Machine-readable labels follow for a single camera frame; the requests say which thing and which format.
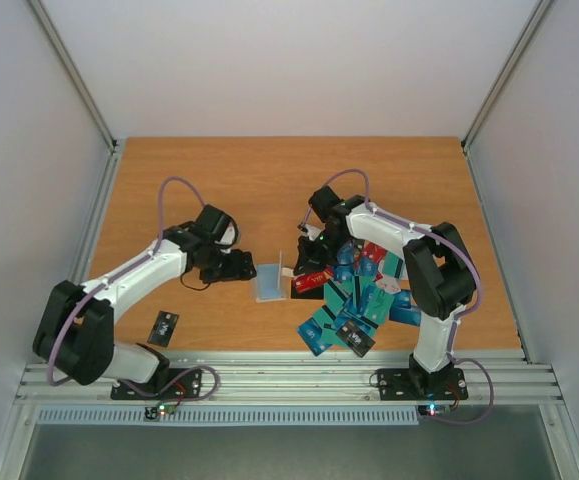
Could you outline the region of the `beige card holder wallet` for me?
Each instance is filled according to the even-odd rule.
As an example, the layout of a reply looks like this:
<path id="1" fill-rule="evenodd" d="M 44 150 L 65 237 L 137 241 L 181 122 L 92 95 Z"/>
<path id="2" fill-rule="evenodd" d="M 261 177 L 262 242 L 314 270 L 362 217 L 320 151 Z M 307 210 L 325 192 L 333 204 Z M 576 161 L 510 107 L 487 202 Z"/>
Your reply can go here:
<path id="1" fill-rule="evenodd" d="M 284 255 L 280 251 L 273 262 L 255 265 L 254 299 L 257 303 L 284 301 L 289 297 L 288 281 L 292 279 L 291 270 L 284 265 Z"/>

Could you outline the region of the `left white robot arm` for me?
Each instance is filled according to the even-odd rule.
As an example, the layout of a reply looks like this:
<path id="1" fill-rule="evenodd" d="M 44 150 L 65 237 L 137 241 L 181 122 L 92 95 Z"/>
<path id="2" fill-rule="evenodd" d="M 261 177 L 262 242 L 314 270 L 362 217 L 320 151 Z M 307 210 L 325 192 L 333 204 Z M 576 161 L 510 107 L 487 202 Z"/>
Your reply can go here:
<path id="1" fill-rule="evenodd" d="M 80 385 L 113 379 L 145 397 L 161 397 L 173 384 L 169 360 L 147 345 L 116 341 L 115 325 L 148 294 L 192 270 L 204 286 L 255 278 L 253 256 L 236 248 L 238 239 L 233 218 L 205 205 L 195 220 L 162 230 L 143 252 L 111 272 L 80 285 L 58 283 L 33 353 Z"/>

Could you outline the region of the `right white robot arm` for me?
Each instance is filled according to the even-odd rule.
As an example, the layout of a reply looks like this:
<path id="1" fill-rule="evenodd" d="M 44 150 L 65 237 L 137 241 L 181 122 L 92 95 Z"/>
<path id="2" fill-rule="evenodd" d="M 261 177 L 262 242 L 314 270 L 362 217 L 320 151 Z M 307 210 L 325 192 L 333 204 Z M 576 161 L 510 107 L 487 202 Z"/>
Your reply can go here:
<path id="1" fill-rule="evenodd" d="M 454 369 L 454 338 L 462 316 L 478 308 L 480 276 L 457 228 L 447 222 L 418 224 L 367 198 L 340 198 L 329 186 L 316 190 L 309 208 L 324 224 L 300 224 L 296 275 L 319 273 L 350 240 L 373 243 L 404 260 L 409 287 L 422 313 L 418 341 L 409 360 L 413 390 L 432 396 Z"/>

